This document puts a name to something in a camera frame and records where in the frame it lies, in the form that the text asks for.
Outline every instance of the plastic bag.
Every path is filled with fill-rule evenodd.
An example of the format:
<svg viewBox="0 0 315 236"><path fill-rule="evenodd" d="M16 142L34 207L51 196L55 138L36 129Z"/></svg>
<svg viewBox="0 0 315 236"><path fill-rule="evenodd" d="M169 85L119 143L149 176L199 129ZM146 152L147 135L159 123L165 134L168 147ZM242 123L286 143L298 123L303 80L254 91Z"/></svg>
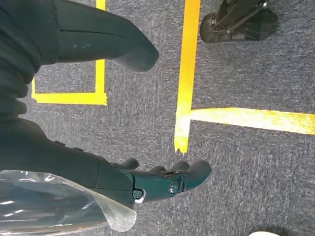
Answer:
<svg viewBox="0 0 315 236"><path fill-rule="evenodd" d="M136 212L48 173L0 172L0 235L62 235L110 225L125 232Z"/></svg>

